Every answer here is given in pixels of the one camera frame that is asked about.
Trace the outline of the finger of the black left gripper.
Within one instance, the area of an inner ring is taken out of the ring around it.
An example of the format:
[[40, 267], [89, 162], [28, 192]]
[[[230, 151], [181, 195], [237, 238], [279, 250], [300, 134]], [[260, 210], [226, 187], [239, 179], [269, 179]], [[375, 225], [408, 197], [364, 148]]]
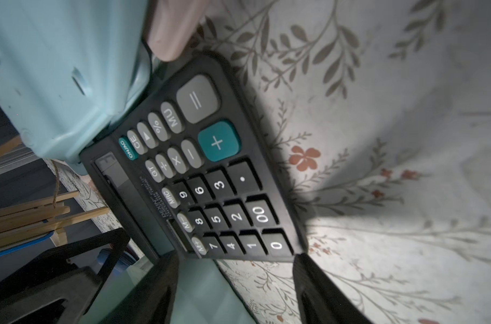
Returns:
[[[122, 228], [55, 247], [0, 282], [0, 323], [78, 323], [91, 307], [130, 237]], [[99, 271], [68, 260], [113, 245]]]

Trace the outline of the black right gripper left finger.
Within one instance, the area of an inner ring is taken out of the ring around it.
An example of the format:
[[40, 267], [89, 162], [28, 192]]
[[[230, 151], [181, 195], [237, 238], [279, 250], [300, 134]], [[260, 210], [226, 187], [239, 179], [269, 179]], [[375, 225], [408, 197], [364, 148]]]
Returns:
[[136, 287], [101, 322], [170, 323], [179, 279], [175, 251], [163, 255]]

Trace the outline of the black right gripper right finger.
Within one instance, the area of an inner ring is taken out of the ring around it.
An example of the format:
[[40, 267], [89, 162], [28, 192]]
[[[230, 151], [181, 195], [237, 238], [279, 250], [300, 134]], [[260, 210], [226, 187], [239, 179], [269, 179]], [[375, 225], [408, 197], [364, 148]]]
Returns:
[[302, 323], [369, 323], [306, 253], [293, 262], [293, 280]]

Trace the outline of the mint green storage box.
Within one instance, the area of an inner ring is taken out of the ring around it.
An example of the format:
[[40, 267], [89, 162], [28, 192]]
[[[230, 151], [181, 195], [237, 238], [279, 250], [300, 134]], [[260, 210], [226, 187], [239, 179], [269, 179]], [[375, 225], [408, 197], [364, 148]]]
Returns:
[[[98, 294], [80, 323], [100, 323], [144, 279], [152, 268], [145, 257], [116, 275]], [[180, 264], [172, 323], [255, 323], [214, 261], [185, 260]]]

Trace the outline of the black calculator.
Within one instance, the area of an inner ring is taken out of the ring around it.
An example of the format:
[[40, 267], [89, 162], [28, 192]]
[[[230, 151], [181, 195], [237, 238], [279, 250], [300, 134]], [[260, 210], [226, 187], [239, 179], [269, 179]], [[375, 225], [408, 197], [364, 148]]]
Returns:
[[230, 64], [194, 57], [81, 161], [152, 261], [290, 263], [308, 243]]

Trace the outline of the mint green calculator upside down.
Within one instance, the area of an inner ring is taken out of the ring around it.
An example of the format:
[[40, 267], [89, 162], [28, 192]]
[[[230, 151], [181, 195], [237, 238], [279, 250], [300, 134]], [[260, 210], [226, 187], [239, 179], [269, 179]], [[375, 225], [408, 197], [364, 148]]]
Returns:
[[147, 1], [0, 1], [0, 107], [38, 157], [80, 153], [150, 80]]

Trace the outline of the pink calculator at back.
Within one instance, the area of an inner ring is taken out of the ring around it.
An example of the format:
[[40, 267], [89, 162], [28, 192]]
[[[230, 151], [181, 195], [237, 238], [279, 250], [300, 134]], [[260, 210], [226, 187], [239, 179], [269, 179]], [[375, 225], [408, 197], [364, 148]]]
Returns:
[[150, 1], [143, 36], [151, 52], [162, 62], [176, 60], [208, 6], [206, 0]]

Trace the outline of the blue framed whiteboard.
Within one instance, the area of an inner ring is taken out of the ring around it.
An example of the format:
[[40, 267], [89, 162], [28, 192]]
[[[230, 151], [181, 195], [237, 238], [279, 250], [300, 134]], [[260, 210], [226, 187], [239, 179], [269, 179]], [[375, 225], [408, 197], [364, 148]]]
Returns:
[[9, 255], [13, 252], [20, 251], [20, 250], [23, 250], [27, 247], [31, 247], [33, 245], [44, 242], [45, 240], [48, 240], [49, 238], [51, 238], [54, 233], [55, 233], [54, 231], [51, 231], [51, 232], [48, 232], [47, 234], [37, 236], [36, 238], [27, 239], [27, 240], [21, 241], [17, 244], [12, 244], [9, 247], [0, 248], [0, 257], [5, 256], [5, 255]]

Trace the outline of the wooden easel stand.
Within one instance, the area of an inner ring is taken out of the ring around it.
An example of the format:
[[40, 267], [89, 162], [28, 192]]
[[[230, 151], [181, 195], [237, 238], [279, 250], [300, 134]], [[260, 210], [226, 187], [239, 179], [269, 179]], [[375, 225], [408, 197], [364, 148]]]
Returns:
[[55, 192], [51, 197], [36, 201], [0, 208], [0, 248], [9, 247], [21, 241], [54, 231], [50, 239], [56, 247], [67, 244], [65, 228], [110, 212], [107, 207], [70, 215], [70, 207], [65, 201], [79, 196], [79, 191], [59, 194], [60, 180], [56, 160], [52, 160], [55, 169]]

